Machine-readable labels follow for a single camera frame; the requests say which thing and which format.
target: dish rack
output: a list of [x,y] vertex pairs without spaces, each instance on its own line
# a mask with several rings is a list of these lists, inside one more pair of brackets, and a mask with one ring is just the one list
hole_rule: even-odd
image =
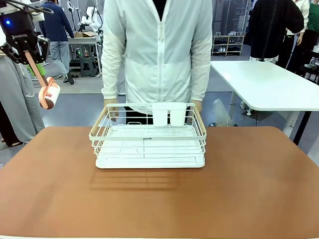
[[[195,104],[186,104],[183,126],[154,126],[152,104],[108,104],[89,138],[98,168],[200,168],[206,129]],[[126,110],[144,113],[147,124],[126,124]]]

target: workbench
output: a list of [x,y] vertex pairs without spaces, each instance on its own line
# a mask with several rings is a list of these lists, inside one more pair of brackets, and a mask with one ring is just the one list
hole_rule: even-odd
[[98,66],[99,66],[99,74],[97,77],[100,77],[102,75],[102,64],[101,64],[101,57],[100,57],[101,54],[100,54],[100,50],[98,46],[98,43],[102,42],[101,37],[102,36],[75,37],[75,38],[68,37],[69,45],[93,45],[95,47],[97,60],[98,60]]
[[300,111],[319,111],[319,86],[280,66],[260,61],[212,61],[211,66],[232,88],[229,115],[238,95],[252,110],[276,111],[286,120],[290,137]]
[[89,130],[46,128],[0,170],[0,238],[319,236],[319,169],[276,128],[209,127],[205,167],[134,170],[96,168]]

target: gray pants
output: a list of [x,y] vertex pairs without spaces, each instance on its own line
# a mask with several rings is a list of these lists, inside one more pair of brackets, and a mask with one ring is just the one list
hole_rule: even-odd
[[52,41],[50,43],[50,53],[53,62],[59,68],[60,73],[64,78],[70,71],[70,52],[69,42],[67,41]]
[[26,68],[0,57],[0,101],[21,142],[28,143],[44,129],[39,101]]

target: wooden handle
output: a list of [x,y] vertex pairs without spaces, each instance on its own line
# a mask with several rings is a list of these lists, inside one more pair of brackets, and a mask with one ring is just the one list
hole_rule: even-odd
[[105,106],[103,111],[101,112],[100,116],[98,117],[97,121],[95,122],[95,125],[93,125],[93,127],[90,131],[91,136],[96,136],[96,133],[98,131],[98,126],[99,126],[101,120],[103,119],[103,117],[106,116],[107,113],[108,113],[108,106]]
[[199,127],[201,128],[201,131],[203,132],[203,134],[207,133],[204,122],[203,122],[203,120],[200,116],[200,113],[198,111],[198,108],[196,106],[194,106],[194,111],[195,111],[195,115],[196,115],[198,123],[199,123]]
[[41,85],[42,87],[48,86],[48,82],[47,82],[47,81],[45,80],[45,78],[41,75],[41,73],[40,73],[38,67],[36,66],[36,63],[34,62],[32,56],[31,56],[31,54],[30,54],[30,52],[26,51],[24,54],[25,54],[26,59],[27,59],[28,62],[29,62],[29,65],[30,65],[32,71],[34,72],[35,76],[37,77],[37,79],[38,79],[40,85]]

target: table leg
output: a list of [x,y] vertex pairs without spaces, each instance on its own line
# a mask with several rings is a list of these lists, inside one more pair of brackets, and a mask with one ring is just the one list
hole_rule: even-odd
[[233,119],[233,116],[234,116],[236,97],[237,97],[237,94],[236,92],[233,91],[233,93],[231,94],[231,100],[230,100],[229,110],[228,110],[228,114],[231,119]]
[[306,128],[307,123],[308,123],[308,121],[309,121],[309,118],[310,118],[310,116],[311,116],[311,113],[312,113],[311,111],[306,111],[306,112],[305,112],[305,115],[304,115],[304,117],[303,117],[303,119],[301,120],[300,126],[299,126],[299,128],[298,128],[298,130],[297,130],[297,133],[296,133],[296,136],[295,136],[295,138],[294,138],[294,143],[295,143],[296,145],[299,144],[300,139],[301,139],[301,137],[302,137],[303,134],[304,134],[304,131],[305,131],[305,128]]
[[308,157],[312,159],[317,165],[319,165],[319,136],[315,140],[313,146],[311,147]]
[[101,68],[100,53],[99,53],[97,41],[95,41],[95,49],[96,49],[96,56],[98,57],[98,65],[99,65],[99,74],[97,75],[97,78],[98,78],[102,75],[102,68]]
[[286,125],[285,125],[285,128],[283,130],[284,134],[287,137],[290,137],[290,135],[295,127],[295,123],[298,119],[298,116],[299,116],[299,111],[290,112],[288,119],[287,119],[287,122],[286,122]]

